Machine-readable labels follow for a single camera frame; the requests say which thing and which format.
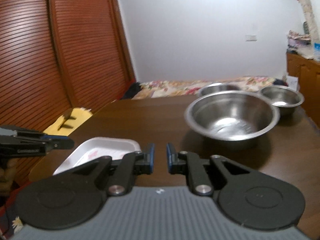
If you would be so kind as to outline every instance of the wooden dresser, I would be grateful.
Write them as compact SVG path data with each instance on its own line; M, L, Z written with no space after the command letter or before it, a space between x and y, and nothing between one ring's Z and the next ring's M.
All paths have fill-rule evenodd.
M287 53L287 71L299 78L300 92L305 97L302 107L320 128L320 62Z

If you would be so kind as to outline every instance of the small steel bowl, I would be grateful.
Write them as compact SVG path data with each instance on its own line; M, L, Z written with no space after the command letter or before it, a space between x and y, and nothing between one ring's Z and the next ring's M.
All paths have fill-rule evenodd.
M203 97L205 95L228 91L228 90L241 90L239 86L228 84L228 83L213 83L198 90L198 97Z
M203 96L185 111L192 130L232 150L250 147L279 121L277 107L256 93L223 91Z
M285 86L264 87L259 94L271 100L272 105L279 108L281 116L292 114L304 101L300 92Z

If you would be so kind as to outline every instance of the brown table surface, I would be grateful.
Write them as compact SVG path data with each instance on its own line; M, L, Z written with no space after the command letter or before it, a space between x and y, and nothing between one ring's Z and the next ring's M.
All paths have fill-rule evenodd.
M195 99L180 96L117 101L97 112L70 137L75 147L96 136L132 139L142 149L155 143L154 173L139 176L136 180L139 186L185 185L184 176L170 175L167 171L168 142L174 143L176 150L193 151L202 158L223 155L298 187L306 199L299 228L313 239L320 236L320 136L303 112L296 111L292 118L281 120L260 138L257 147L230 152L194 133L185 123L184 110ZM29 179L37 181L51 176L71 152L49 153L34 167Z

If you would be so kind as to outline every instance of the plastic bottle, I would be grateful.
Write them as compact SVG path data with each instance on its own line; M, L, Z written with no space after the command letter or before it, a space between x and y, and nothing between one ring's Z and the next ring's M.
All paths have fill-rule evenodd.
M320 41L314 43L313 59L315 61L320 61Z

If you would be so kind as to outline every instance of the human hand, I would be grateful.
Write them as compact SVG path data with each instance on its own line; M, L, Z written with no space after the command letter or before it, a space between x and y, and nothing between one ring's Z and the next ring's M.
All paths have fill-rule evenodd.
M0 168L0 196L9 196L14 176L17 172L18 159L9 159L7 168Z

